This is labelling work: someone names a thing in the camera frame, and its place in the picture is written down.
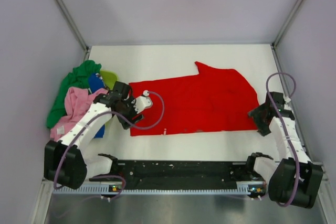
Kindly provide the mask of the red t shirt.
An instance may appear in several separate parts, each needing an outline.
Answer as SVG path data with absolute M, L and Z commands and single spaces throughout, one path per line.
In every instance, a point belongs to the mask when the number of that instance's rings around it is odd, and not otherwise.
M 131 83 L 137 97 L 151 92 L 140 129 L 131 136 L 256 130 L 248 112 L 259 106 L 257 93 L 235 69 L 196 62 L 197 75 Z

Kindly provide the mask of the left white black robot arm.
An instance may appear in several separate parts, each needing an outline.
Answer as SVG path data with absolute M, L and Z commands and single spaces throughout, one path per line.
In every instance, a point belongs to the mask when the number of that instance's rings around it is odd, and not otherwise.
M 55 189 L 78 189 L 85 180 L 102 175 L 114 180 L 119 174 L 115 157 L 96 153 L 85 156 L 89 144 L 99 130 L 117 118 L 124 130 L 140 129 L 143 111 L 153 102 L 151 92 L 144 90 L 137 97 L 130 85 L 117 81 L 113 89 L 101 89 L 93 95 L 79 119 L 59 124 L 44 149 L 44 178 L 54 183 Z

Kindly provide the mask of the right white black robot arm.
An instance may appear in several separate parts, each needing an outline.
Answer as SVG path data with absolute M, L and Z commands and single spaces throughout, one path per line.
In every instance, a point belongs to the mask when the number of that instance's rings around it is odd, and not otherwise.
M 276 141 L 280 161 L 257 152 L 247 158 L 245 174 L 261 177 L 271 201 L 281 206 L 293 205 L 310 209 L 323 177 L 320 165 L 307 155 L 296 130 L 295 116 L 283 93 L 268 92 L 265 102 L 248 113 L 261 136 L 271 135 Z

